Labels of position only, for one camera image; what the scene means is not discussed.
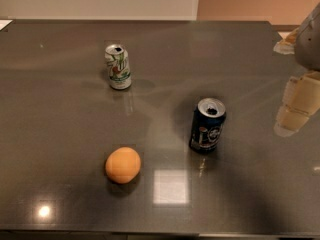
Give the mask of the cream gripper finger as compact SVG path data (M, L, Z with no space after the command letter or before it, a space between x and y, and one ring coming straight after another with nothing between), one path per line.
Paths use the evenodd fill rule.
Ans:
M294 54L297 35L298 29L294 29L289 34L287 34L282 40L275 44L273 51L283 55Z
M286 84L274 131L289 137L297 133L320 109L320 72L308 71L291 77Z

